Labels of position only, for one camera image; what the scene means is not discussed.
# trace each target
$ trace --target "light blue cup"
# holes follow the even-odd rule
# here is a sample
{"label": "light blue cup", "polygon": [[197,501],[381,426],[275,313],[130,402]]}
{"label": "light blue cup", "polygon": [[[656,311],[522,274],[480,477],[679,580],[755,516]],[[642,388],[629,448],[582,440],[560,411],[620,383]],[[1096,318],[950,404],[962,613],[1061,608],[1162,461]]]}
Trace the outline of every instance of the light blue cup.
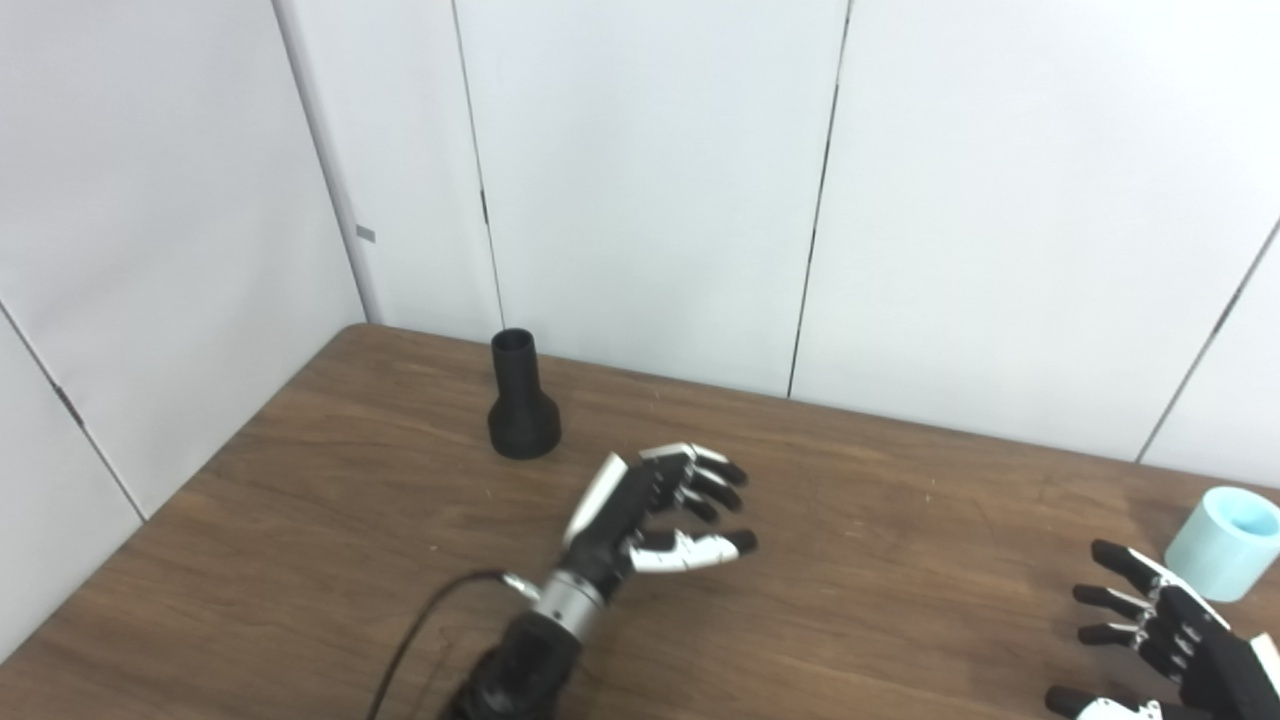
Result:
{"label": "light blue cup", "polygon": [[1165,551],[1165,565],[1206,600],[1235,602],[1280,556],[1280,507],[1243,488],[1219,487]]}

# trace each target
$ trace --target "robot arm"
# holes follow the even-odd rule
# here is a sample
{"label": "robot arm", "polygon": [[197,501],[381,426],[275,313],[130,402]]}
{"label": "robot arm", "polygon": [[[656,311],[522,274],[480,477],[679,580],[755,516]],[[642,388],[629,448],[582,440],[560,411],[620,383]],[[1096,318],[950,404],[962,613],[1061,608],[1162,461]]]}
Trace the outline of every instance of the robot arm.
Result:
{"label": "robot arm", "polygon": [[1270,635],[1252,642],[1167,568],[1107,541],[1093,542],[1093,560],[1142,593],[1134,597],[1098,585],[1075,585],[1084,605],[1105,607],[1126,623],[1080,628],[1084,644],[1119,644],[1179,685],[1183,706],[1123,703],[1071,688],[1052,687],[1044,705],[1078,720],[1275,720],[1280,717],[1280,657]]}
{"label": "robot arm", "polygon": [[594,620],[634,573],[682,573],[730,562],[755,550],[750,530],[695,533],[644,528],[648,518],[687,509],[707,523],[713,502],[737,511],[746,473],[691,443],[617,455],[588,486],[564,533],[564,552],[534,606],[507,626],[442,717],[548,720]]}

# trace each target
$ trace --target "black vase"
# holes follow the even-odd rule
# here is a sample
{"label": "black vase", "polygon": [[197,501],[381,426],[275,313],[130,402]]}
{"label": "black vase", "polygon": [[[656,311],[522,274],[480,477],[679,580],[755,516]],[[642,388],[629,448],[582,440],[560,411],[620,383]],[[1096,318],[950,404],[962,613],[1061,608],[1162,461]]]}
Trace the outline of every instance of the black vase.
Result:
{"label": "black vase", "polygon": [[512,460],[541,457],[559,442],[559,407],[538,380],[538,350],[529,331],[493,336],[493,374],[498,401],[489,410],[489,441]]}

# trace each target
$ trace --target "white wall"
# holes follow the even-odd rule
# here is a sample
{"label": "white wall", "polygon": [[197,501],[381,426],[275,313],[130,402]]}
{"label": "white wall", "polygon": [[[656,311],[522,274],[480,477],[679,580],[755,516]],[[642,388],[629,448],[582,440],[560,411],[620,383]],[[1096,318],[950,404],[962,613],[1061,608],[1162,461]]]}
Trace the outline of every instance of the white wall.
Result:
{"label": "white wall", "polygon": [[[502,329],[466,85],[444,0],[279,0],[378,322]],[[348,228],[355,236],[355,228]]]}
{"label": "white wall", "polygon": [[508,324],[783,395],[845,0],[461,0]]}
{"label": "white wall", "polygon": [[1276,37],[1275,4],[854,3],[794,396],[1137,457],[1280,213]]}
{"label": "white wall", "polygon": [[4,660],[141,520],[3,315],[0,398]]}
{"label": "white wall", "polygon": [[1280,251],[1272,245],[1143,462],[1280,487]]}
{"label": "white wall", "polygon": [[269,3],[0,6],[0,300],[154,512],[362,319]]}

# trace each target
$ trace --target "wooden table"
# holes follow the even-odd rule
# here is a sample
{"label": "wooden table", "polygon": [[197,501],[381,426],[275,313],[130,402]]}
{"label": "wooden table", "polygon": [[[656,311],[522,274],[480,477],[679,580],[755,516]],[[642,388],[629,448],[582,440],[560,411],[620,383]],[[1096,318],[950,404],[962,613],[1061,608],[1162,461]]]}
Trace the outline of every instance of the wooden table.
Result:
{"label": "wooden table", "polygon": [[[1047,717],[1052,683],[1169,697],[1076,644],[1106,537],[1157,552],[1211,480],[543,359],[564,439],[488,443],[488,347],[344,331],[3,667],[23,720],[352,720],[412,612],[476,566],[539,582],[609,451],[690,439],[753,477],[758,555],[634,579],[567,719]],[[477,585],[408,659],[384,717],[433,717],[520,600]],[[1225,607],[1280,630],[1280,578]]]}

